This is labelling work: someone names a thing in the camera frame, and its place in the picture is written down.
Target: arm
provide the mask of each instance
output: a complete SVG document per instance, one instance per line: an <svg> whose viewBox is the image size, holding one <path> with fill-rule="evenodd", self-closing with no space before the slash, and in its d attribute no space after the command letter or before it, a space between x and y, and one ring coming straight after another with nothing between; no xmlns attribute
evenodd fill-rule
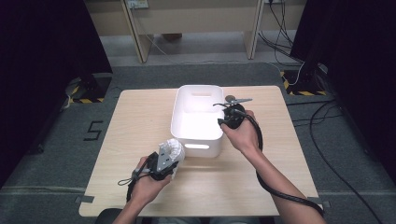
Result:
<svg viewBox="0 0 396 224"><path fill-rule="evenodd" d="M136 168L140 168L145 160L146 157L141 158ZM134 220L143 210L143 208L148 203L151 203L157 197L163 187L169 184L170 181L170 175L161 181L154 180L153 178L151 178L151 176L144 176L140 178L134 185L131 200L127 204L125 204L124 208L117 216L116 220L114 220L113 224L134 223Z"/></svg>
<svg viewBox="0 0 396 224"><path fill-rule="evenodd" d="M247 113L254 118L252 111ZM257 170L262 180L272 189L289 195L305 198L305 196L268 161L259 149L259 141L253 125L244 119L239 128L232 130L222 124L221 129ZM276 208L285 223L325 223L323 217L309 206L291 202L272 195Z"/></svg>

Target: white plastic bin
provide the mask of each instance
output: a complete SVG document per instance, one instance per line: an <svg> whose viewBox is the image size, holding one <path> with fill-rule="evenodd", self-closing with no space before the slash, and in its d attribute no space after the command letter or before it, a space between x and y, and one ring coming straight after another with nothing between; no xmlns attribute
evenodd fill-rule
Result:
<svg viewBox="0 0 396 224"><path fill-rule="evenodd" d="M171 134L183 145L186 157L214 158L220 154L223 132L218 119L224 118L219 86L186 85L177 91Z"/></svg>

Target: left hand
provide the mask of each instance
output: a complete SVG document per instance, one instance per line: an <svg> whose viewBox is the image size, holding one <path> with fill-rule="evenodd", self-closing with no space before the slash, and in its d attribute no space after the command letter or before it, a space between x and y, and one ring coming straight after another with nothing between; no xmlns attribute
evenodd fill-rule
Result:
<svg viewBox="0 0 396 224"><path fill-rule="evenodd" d="M142 157L136 168L139 169L144 164L146 159L147 157ZM153 179L149 175L141 177L134 185L131 199L144 205L151 203L157 197L163 187L171 182L171 179L171 175L168 175L164 180L160 181Z"/></svg>

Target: gray carpet floor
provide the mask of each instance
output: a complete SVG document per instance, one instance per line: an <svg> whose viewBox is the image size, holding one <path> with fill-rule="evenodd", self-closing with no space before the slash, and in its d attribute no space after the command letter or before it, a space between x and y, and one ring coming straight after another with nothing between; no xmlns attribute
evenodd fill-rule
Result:
<svg viewBox="0 0 396 224"><path fill-rule="evenodd" d="M87 187L122 90L179 88L186 84L280 87L319 196L330 204L325 209L328 223L376 223L368 208L334 174L314 146L306 124L322 104L297 105L328 101L333 99L331 94L287 95L278 68L269 63L114 67L113 75L97 76L112 76L105 100L100 104L71 104L58 115L43 143L44 153L25 156L0 191L0 223L93 223L94 217L78 214L78 198ZM381 164L364 152L336 102L321 110L317 118L324 116L327 118L313 125L312 132L324 157L383 223L396 223L396 188ZM84 141L96 136L87 133L96 120L102 121L94 124L96 130L101 130L98 140Z"/></svg>

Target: hand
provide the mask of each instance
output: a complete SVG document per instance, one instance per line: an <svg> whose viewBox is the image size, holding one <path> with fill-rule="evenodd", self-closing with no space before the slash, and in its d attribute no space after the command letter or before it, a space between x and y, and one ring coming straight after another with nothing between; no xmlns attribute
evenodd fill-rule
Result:
<svg viewBox="0 0 396 224"><path fill-rule="evenodd" d="M139 169L146 159L147 157L141 158L136 168ZM172 176L168 175L164 180L160 181L154 180L149 175L141 177L134 185L131 199L133 201L142 203L143 205L151 203L157 197L163 187L171 182L171 177Z"/></svg>
<svg viewBox="0 0 396 224"><path fill-rule="evenodd" d="M253 111L247 110L246 113L255 119ZM248 119L244 119L237 129L231 129L226 124L221 124L220 127L230 139L233 147L245 156L250 151L259 150L259 140L256 130Z"/></svg>

